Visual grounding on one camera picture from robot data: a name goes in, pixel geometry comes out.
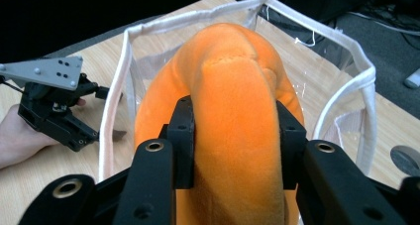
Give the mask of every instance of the metal bracket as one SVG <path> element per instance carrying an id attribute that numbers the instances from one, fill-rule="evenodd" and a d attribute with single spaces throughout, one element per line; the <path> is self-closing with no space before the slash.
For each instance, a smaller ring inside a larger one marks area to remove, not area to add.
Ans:
<path id="1" fill-rule="evenodd" d="M 13 63 L 0 63 L 0 75 L 12 79 L 21 88 L 26 82 L 75 90 L 79 81 L 83 58 L 69 56 L 42 58 Z"/>

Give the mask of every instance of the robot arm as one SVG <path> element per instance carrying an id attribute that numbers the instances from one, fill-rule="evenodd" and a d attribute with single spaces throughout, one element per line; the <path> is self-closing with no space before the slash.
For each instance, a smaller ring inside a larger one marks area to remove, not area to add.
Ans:
<path id="1" fill-rule="evenodd" d="M 72 115 L 71 106 L 91 93 L 106 99 L 108 88 L 98 86 L 81 73 L 80 56 L 45 58 L 0 64 L 2 81 L 25 87 L 19 115 L 42 132 L 75 152 L 99 140 L 99 133 Z"/>

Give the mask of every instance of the gray floor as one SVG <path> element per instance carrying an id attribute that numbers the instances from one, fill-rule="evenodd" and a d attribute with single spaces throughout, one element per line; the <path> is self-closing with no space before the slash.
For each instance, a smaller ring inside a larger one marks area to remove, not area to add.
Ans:
<path id="1" fill-rule="evenodd" d="M 47 56 L 67 56 L 118 35 L 129 26 L 145 23 L 154 18 L 150 17 L 131 25 L 123 26 Z M 385 28 L 376 21 L 354 14 L 347 13 L 338 17 L 336 27 L 342 29 L 344 34 L 358 41 L 367 57 L 375 65 L 376 91 L 420 119 L 420 88 L 408 88 L 403 83 L 411 73 L 420 67 L 420 51 L 410 46 L 399 32 Z M 409 38 L 412 45 L 420 48 L 419 37 L 407 38 Z"/>

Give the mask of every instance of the dark background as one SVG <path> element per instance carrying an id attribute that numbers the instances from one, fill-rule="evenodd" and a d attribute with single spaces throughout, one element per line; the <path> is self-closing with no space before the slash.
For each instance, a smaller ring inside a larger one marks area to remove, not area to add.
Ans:
<path id="1" fill-rule="evenodd" d="M 0 62 L 32 59 L 57 51 L 59 56 L 67 56 L 81 50 L 69 46 L 83 43 L 79 46 L 88 47 L 95 44 L 92 38 L 104 40 L 110 37 L 107 33 L 120 34 L 130 24 L 148 21 L 196 1 L 199 0 L 0 0 Z M 411 26 L 420 33 L 420 0 L 279 1 L 322 23 L 335 22 L 344 34 L 358 41 L 376 66 L 376 91 L 420 119 L 420 89 L 403 84 L 420 67 L 420 38 L 375 22 L 386 20 L 386 25 L 398 28 Z M 369 20 L 349 11 L 374 15 Z M 395 25 L 404 22 L 401 20 L 410 20 L 411 24 Z"/>
<path id="2" fill-rule="evenodd" d="M 0 62 L 44 56 L 114 28 L 166 14 L 196 1 L 0 0 Z M 323 22 L 367 0 L 279 1 Z"/>

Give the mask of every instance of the finger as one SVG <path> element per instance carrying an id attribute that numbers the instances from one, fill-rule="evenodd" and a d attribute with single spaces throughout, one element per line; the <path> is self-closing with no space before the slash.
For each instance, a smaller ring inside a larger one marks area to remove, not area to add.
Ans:
<path id="1" fill-rule="evenodd" d="M 86 104 L 86 100 L 79 98 L 76 103 L 78 106 L 84 106 Z"/>

